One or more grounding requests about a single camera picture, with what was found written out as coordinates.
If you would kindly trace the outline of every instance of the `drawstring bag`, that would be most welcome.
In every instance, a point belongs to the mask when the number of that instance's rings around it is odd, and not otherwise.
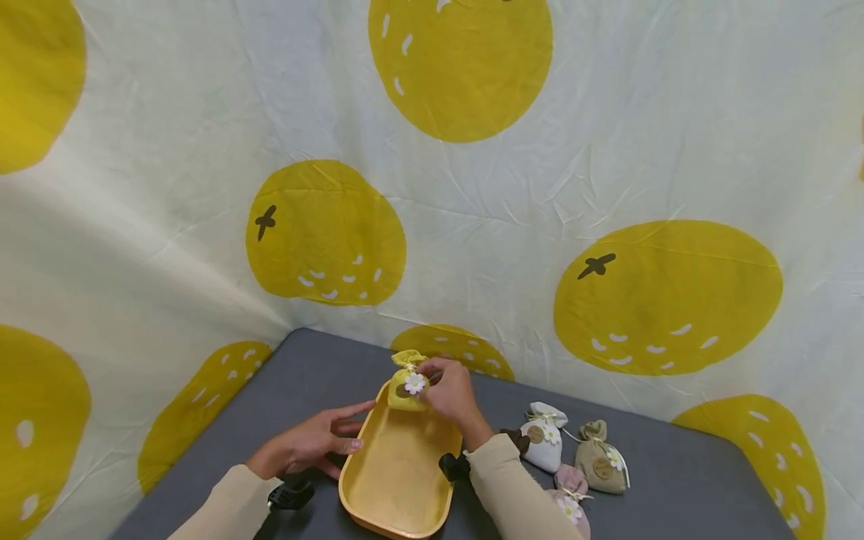
[[[555,487],[557,489],[549,489],[546,492],[552,496],[552,500],[561,508],[570,523],[576,526],[582,538],[590,540],[591,524],[581,506],[584,499],[593,499],[586,494],[588,481],[585,480],[585,474],[570,465],[561,465],[555,473]]]
[[[393,363],[403,368],[393,375],[387,391],[387,404],[391,409],[423,412],[426,405],[420,402],[420,392],[429,387],[429,379],[417,372],[417,367],[427,358],[417,351],[402,351],[391,356]]]
[[[561,428],[567,425],[567,415],[560,410],[536,401],[530,405],[528,422],[521,428],[530,445],[525,459],[550,474],[561,466]]]
[[[606,442],[606,423],[588,422],[579,428],[576,467],[585,473],[591,489],[620,495],[630,487],[630,474],[624,456]]]

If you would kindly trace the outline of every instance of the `white backdrop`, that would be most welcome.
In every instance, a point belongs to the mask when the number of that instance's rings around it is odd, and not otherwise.
[[[0,537],[105,537],[303,326],[726,436],[799,538],[854,537],[864,2],[414,3],[0,6],[41,129],[0,131]]]

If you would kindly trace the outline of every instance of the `yellow wooden tray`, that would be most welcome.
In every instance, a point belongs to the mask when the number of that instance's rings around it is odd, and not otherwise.
[[[436,413],[387,406],[385,383],[339,480],[342,505],[357,523],[392,540],[423,540],[444,525],[453,485],[438,460],[459,455],[462,435]]]

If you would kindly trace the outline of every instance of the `gray table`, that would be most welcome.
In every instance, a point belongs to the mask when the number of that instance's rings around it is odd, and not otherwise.
[[[262,443],[322,409],[376,396],[392,375],[391,352],[302,329],[293,332],[258,374],[125,519],[111,538],[162,540],[204,502],[225,471]],[[515,429],[532,401],[564,411],[574,429],[603,418],[627,459],[632,489],[623,496],[591,492],[583,506],[593,540],[794,540],[744,454],[722,439],[586,403],[521,384],[476,376],[478,403],[495,429]],[[565,437],[563,459],[575,443]],[[545,487],[548,474],[527,465]],[[271,538],[381,537],[356,525],[334,482],[308,473],[316,490],[299,512],[271,514],[256,536]],[[449,519],[436,539],[499,538],[471,486],[458,482]]]

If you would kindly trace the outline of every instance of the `white flower decoration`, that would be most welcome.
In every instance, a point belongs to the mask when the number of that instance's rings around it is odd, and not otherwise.
[[[549,441],[549,444],[555,446],[561,442],[561,433],[555,426],[546,424],[543,426],[543,439]]]
[[[570,497],[558,499],[558,506],[561,507],[572,524],[576,524],[585,515],[582,513],[582,507],[579,506],[579,503]]]
[[[418,394],[426,386],[426,379],[420,373],[411,373],[405,378],[405,390],[412,396]]]
[[[618,450],[616,450],[615,448],[609,448],[606,451],[606,457],[609,458],[609,463],[611,463],[612,466],[615,467],[615,470],[620,473],[621,470],[624,468],[624,461],[621,460],[621,454],[618,453]]]

